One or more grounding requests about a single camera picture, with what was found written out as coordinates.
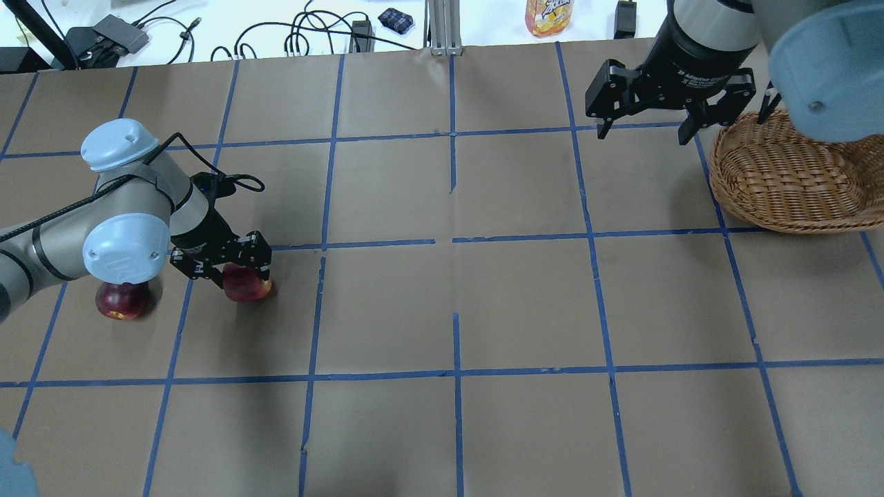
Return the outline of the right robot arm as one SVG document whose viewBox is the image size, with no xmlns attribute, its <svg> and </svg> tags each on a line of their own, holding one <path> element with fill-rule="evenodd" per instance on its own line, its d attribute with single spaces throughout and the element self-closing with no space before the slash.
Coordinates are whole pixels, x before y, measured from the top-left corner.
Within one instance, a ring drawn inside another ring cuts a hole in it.
<svg viewBox="0 0 884 497">
<path fill-rule="evenodd" d="M 701 129 L 732 126 L 757 92 L 744 65 L 763 44 L 773 97 L 802 135 L 853 142 L 880 135 L 881 1 L 669 1 L 653 47 L 629 70 L 609 59 L 585 92 L 585 114 L 606 137 L 616 120 L 648 109 L 682 109 L 687 144 Z"/>
</svg>

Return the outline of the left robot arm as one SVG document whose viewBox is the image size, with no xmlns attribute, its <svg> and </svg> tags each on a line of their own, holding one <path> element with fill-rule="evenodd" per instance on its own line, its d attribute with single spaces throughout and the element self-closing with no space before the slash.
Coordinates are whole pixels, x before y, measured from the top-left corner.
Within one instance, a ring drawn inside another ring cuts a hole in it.
<svg viewBox="0 0 884 497">
<path fill-rule="evenodd" d="M 25 224 L 2 230 L 2 318 L 36 293 L 92 276 L 102 286 L 97 307 L 113 319 L 145 308 L 138 295 L 170 264 L 190 280 L 206 279 L 234 302 L 271 292 L 272 250 L 262 233 L 237 235 L 215 202 L 238 188 L 262 192 L 251 174 L 206 164 L 189 175 L 141 122 L 108 121 L 86 136 L 80 157 L 97 173 L 92 195 Z"/>
</svg>

